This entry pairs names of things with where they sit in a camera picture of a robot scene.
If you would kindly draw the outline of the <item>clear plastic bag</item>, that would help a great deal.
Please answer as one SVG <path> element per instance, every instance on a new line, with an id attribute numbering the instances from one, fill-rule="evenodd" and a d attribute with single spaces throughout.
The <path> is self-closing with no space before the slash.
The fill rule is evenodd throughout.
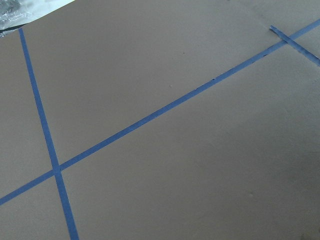
<path id="1" fill-rule="evenodd" d="M 0 30 L 31 23 L 72 2 L 72 0 L 1 0 Z"/>

